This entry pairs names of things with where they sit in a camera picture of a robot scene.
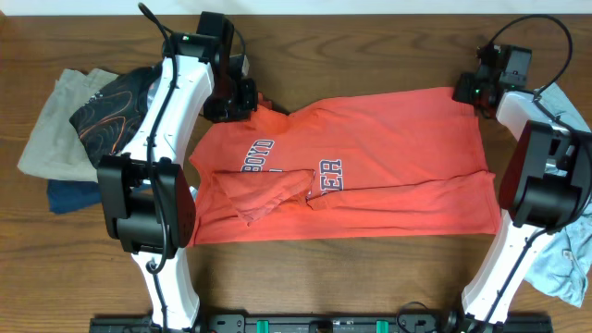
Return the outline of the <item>red soccer t-shirt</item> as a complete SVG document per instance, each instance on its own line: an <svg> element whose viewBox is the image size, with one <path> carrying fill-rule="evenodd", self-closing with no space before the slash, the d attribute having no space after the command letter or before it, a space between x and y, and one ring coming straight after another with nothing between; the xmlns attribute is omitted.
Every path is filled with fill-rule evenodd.
<svg viewBox="0 0 592 333"><path fill-rule="evenodd" d="M212 126L191 243L493 234L478 120L449 87L340 97L289 115L260 105Z"/></svg>

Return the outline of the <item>light blue t-shirt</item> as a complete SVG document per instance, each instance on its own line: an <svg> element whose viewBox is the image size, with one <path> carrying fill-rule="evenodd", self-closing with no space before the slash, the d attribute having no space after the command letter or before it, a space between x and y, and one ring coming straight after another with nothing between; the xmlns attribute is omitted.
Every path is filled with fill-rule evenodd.
<svg viewBox="0 0 592 333"><path fill-rule="evenodd" d="M590 131L558 84L552 84L542 93L542 105L574 129ZM575 222L554 235L531 265L525 280L540 292L579 308L586 296L590 266L591 207L588 206Z"/></svg>

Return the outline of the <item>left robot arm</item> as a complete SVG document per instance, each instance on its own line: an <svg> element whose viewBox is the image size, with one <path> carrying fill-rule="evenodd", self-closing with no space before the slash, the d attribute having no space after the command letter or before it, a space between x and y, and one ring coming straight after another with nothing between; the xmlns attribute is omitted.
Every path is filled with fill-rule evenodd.
<svg viewBox="0 0 592 333"><path fill-rule="evenodd" d="M195 189L183 160L198 117L246 120L257 108L245 55L231 53L234 25L203 12L194 33L163 31L163 62L153 102L121 155L98 165L108 235L142 271L153 303L149 318L94 318L92 332L196 332L200 299L186 248L194 228Z"/></svg>

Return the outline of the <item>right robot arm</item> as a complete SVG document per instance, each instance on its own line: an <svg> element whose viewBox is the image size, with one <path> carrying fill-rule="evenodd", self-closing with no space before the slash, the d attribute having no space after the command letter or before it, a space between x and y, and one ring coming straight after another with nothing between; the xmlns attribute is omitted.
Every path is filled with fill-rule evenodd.
<svg viewBox="0 0 592 333"><path fill-rule="evenodd" d="M510 314L513 295L542 249L583 212L591 195L591 133L560 119L525 89L532 52L488 43L479 67L464 73L457 102L494 116L517 141L499 187L502 222L484 263L464 288L446 332L550 332L544 314Z"/></svg>

